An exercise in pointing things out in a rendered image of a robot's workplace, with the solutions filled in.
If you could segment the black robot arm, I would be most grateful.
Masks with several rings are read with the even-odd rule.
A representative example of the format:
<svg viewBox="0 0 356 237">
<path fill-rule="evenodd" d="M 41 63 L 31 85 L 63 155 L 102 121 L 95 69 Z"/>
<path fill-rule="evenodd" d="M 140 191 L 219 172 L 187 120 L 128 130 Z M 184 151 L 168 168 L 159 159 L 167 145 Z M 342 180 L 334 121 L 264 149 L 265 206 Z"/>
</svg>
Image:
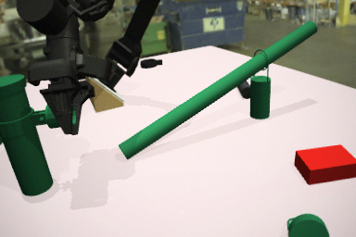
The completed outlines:
<svg viewBox="0 0 356 237">
<path fill-rule="evenodd" d="M 18 0 L 18 15 L 42 34 L 46 43 L 56 38 L 80 41 L 79 22 L 97 21 L 106 16 L 115 0 Z M 161 0 L 139 0 L 124 35 L 113 42 L 105 58 L 77 54 L 76 46 L 70 50 L 69 63 L 84 77 L 98 79 L 109 89 L 126 74 L 133 75 L 142 53 L 141 41 Z M 79 18 L 79 19 L 78 19 Z M 118 66 L 112 60 L 120 65 Z"/>
</svg>

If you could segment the red rectangular block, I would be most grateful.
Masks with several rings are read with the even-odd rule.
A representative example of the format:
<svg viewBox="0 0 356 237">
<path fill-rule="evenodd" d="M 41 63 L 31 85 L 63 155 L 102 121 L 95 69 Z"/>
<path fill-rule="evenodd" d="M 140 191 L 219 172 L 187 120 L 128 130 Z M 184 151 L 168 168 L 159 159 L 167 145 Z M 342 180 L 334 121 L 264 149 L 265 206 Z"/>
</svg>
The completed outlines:
<svg viewBox="0 0 356 237">
<path fill-rule="evenodd" d="M 295 168 L 308 185 L 356 178 L 356 154 L 341 145 L 299 150 Z"/>
</svg>

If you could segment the green cup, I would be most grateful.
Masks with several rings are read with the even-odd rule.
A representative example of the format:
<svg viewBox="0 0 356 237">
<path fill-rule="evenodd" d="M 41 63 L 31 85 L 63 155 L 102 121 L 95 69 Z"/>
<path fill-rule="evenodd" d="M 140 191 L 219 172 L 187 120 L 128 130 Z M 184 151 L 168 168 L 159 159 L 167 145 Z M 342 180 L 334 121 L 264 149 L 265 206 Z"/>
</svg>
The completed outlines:
<svg viewBox="0 0 356 237">
<path fill-rule="evenodd" d="M 51 109 L 46 105 L 45 110 L 34 111 L 31 107 L 32 112 L 26 117 L 18 119 L 12 122 L 0 122 L 0 136 L 1 137 L 11 137 L 18 136 L 25 133 L 35 126 L 47 124 L 50 129 L 60 128 L 57 119 L 52 114 Z M 76 110 L 73 105 L 72 114 L 72 125 L 76 124 Z"/>
</svg>

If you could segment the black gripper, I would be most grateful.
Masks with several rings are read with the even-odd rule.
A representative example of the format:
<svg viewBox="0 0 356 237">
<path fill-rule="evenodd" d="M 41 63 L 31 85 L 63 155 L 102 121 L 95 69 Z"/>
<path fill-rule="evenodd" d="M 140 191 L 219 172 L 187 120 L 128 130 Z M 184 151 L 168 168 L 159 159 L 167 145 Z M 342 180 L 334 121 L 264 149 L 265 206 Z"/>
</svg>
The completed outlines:
<svg viewBox="0 0 356 237">
<path fill-rule="evenodd" d="M 81 122 L 83 103 L 95 97 L 95 87 L 72 66 L 70 50 L 76 46 L 77 54 L 83 55 L 80 41 L 71 38 L 56 38 L 46 43 L 44 55 L 47 61 L 33 62 L 28 68 L 28 83 L 39 86 L 40 81 L 51 81 L 48 89 L 40 90 L 44 100 L 57 119 L 64 134 L 77 135 Z M 76 110 L 76 124 L 72 125 L 73 105 Z"/>
</svg>

